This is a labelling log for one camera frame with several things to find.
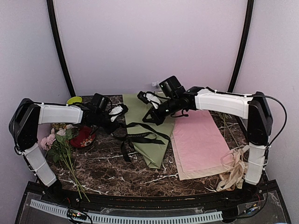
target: black pole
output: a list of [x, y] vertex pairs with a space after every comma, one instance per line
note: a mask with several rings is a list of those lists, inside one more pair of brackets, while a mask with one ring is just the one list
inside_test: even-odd
[[67, 69], [66, 61], [64, 58], [64, 52], [62, 50], [62, 45], [60, 42], [53, 0], [47, 0], [47, 5], [48, 5], [50, 23], [51, 23], [51, 27], [52, 27], [52, 33], [53, 33], [54, 42], [56, 45], [56, 50], [57, 50], [58, 58], [60, 61], [61, 69], [64, 74], [64, 79], [65, 79], [67, 88], [69, 89], [70, 95], [71, 95], [71, 97], [74, 97], [74, 96], [76, 96], [76, 94], [75, 94], [73, 84], [71, 83], [71, 77], [70, 77], [69, 71]]
[[232, 78], [230, 80], [230, 84], [228, 87], [228, 92], [234, 91], [235, 84], [237, 82], [237, 78], [239, 75], [239, 71], [240, 71], [240, 67], [242, 64], [242, 59], [243, 59], [244, 51], [245, 51], [245, 47], [246, 47], [246, 42], [247, 42], [247, 38], [248, 38], [249, 28], [250, 28], [251, 16], [252, 16], [252, 11], [253, 11], [253, 3], [254, 3], [254, 0], [248, 0], [248, 2], [247, 2], [247, 9], [246, 9], [245, 22], [244, 22], [244, 27], [243, 27], [241, 43], [240, 43], [240, 47], [239, 47], [237, 60], [235, 62], [235, 68], [233, 71], [233, 75], [232, 75]]

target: flower bouquet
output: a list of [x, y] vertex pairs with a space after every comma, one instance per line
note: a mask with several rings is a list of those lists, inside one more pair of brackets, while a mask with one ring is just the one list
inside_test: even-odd
[[51, 134], [48, 137], [42, 139], [41, 147], [44, 150], [48, 151], [47, 154], [49, 156], [52, 156], [53, 161], [55, 163], [61, 161], [66, 165], [66, 167], [69, 169], [70, 173], [72, 174], [75, 180], [80, 198], [82, 199], [81, 193], [83, 193], [84, 196], [89, 201], [82, 185], [80, 184], [80, 182], [76, 177], [76, 173], [73, 168], [73, 162], [71, 160], [70, 140], [73, 138], [72, 128], [73, 128], [72, 125], [66, 125], [64, 126], [64, 128], [59, 128], [59, 129], [52, 128]]

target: robotic arm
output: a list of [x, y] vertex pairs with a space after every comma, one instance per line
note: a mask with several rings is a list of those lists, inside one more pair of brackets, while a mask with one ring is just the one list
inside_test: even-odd
[[86, 124], [102, 127], [107, 134], [114, 132], [120, 124], [117, 116], [128, 108], [121, 104], [106, 111], [109, 99], [95, 94], [91, 102], [77, 105], [57, 105], [23, 99], [9, 123], [14, 138], [15, 151], [24, 156], [30, 169], [48, 188], [59, 186], [60, 181], [50, 169], [37, 144], [38, 125], [46, 123]]
[[240, 95], [217, 92], [203, 87], [192, 87], [186, 91], [175, 76], [166, 79], [159, 85], [165, 96], [169, 97], [163, 103], [157, 105], [157, 102], [149, 100], [149, 93], [140, 92], [138, 94], [138, 98], [144, 103], [153, 104], [143, 118], [143, 122], [160, 125], [167, 116], [184, 110], [211, 110], [248, 120], [249, 167], [245, 182], [257, 185], [263, 167], [267, 163], [269, 137], [273, 123], [268, 103], [262, 97], [264, 94], [257, 92], [255, 95]]

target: black ribbon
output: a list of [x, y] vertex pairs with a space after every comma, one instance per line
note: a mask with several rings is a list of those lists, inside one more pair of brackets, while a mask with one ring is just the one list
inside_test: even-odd
[[[112, 134], [115, 139], [122, 141], [121, 153], [126, 162], [131, 162], [131, 159], [130, 159], [128, 152], [126, 150], [126, 147], [125, 147], [126, 142], [128, 142], [130, 147], [134, 147], [132, 145], [133, 142], [154, 143], [154, 144], [159, 144], [159, 145], [165, 145], [163, 141], [157, 139], [158, 135], [170, 141], [170, 137], [168, 135], [161, 133], [161, 132], [157, 132], [155, 129], [153, 129], [151, 126], [149, 126], [147, 124], [132, 122], [132, 123], [126, 125], [126, 124], [120, 123], [120, 126], [122, 128], [130, 128], [130, 127], [135, 127], [137, 125], [145, 128], [147, 130], [150, 130], [151, 132], [144, 132], [144, 133], [139, 133], [139, 134], [126, 134], [125, 136], [117, 136], [114, 133]], [[153, 138], [153, 139], [146, 138], [149, 135], [154, 135], [155, 138]]]

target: white wall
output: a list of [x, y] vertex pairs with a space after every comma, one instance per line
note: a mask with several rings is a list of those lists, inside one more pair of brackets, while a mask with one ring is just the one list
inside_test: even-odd
[[[46, 1], [0, 1], [0, 211], [14, 223], [28, 180], [34, 180], [14, 153], [8, 123], [23, 98], [65, 102], [69, 97], [57, 57]], [[39, 137], [49, 127], [39, 130]]]
[[[263, 91], [284, 103], [289, 119], [273, 143], [267, 173], [276, 179], [293, 223], [299, 223], [299, 1], [255, 1], [248, 44], [235, 92]], [[270, 102], [273, 134], [284, 113]]]
[[56, 0], [78, 95], [150, 90], [176, 75], [227, 90], [247, 0]]

